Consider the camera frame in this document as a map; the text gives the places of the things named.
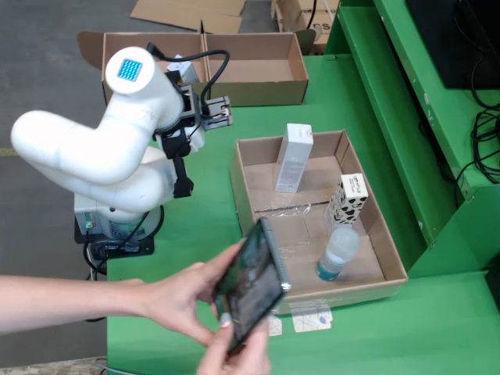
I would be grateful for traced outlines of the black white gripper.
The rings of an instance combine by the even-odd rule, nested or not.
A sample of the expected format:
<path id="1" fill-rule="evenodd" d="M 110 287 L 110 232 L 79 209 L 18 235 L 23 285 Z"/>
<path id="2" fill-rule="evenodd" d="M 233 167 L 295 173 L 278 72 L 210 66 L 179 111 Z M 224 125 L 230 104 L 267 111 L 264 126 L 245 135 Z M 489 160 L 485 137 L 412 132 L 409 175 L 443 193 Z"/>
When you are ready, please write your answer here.
<path id="1" fill-rule="evenodd" d="M 194 183 L 188 178 L 184 159 L 191 153 L 198 152 L 205 145 L 205 131 L 201 125 L 181 127 L 174 132 L 158 133 L 158 144 L 168 159 L 173 159 L 177 180 L 173 196 L 185 198 L 191 196 Z"/>

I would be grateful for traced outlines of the person left hand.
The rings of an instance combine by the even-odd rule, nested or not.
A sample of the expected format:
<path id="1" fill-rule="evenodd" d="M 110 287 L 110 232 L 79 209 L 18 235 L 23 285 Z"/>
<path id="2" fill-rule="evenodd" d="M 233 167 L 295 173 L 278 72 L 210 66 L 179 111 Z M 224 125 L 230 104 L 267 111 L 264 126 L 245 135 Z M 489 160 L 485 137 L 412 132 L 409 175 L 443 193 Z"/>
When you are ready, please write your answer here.
<path id="1" fill-rule="evenodd" d="M 196 304 L 213 302 L 216 284 L 242 245 L 239 241 L 206 263 L 197 262 L 166 279 L 138 286 L 134 315 L 208 346 L 214 333 L 199 321 Z"/>

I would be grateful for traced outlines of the person right hand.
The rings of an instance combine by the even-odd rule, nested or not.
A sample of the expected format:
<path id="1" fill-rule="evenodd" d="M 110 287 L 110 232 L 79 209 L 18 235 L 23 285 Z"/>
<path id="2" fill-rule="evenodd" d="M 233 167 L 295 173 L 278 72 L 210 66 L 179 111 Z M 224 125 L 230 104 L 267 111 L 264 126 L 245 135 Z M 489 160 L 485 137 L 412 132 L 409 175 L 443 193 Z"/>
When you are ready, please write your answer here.
<path id="1" fill-rule="evenodd" d="M 220 325 L 197 368 L 197 374 L 270 374 L 268 356 L 269 321 L 263 319 L 236 355 L 228 355 L 234 325 L 229 313 L 220 317 Z"/>

